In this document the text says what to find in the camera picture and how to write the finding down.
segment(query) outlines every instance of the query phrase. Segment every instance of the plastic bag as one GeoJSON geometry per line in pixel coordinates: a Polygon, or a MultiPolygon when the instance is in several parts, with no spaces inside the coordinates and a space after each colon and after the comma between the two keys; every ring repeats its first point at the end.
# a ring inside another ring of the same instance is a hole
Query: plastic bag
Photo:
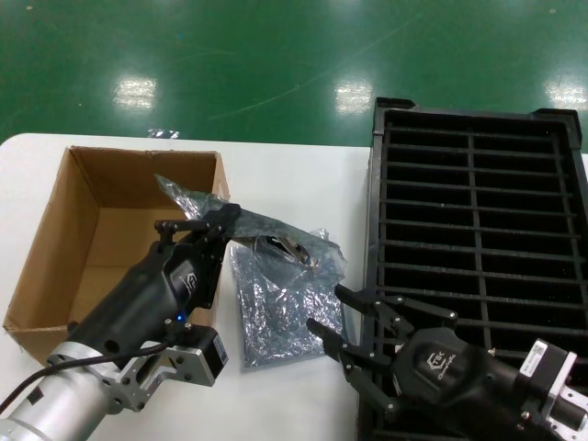
{"type": "MultiPolygon", "coordinates": [[[[185,190],[164,177],[157,179],[189,219],[200,219],[209,209],[227,203],[209,193],[185,190]]],[[[325,230],[308,233],[242,211],[227,234],[246,245],[231,249],[243,317],[245,366],[321,355],[322,341],[307,330],[306,321],[312,317],[342,332],[341,305],[334,295],[347,264],[341,249],[328,240],[325,230]],[[292,244],[298,246],[294,255],[285,251],[292,244]]]]}

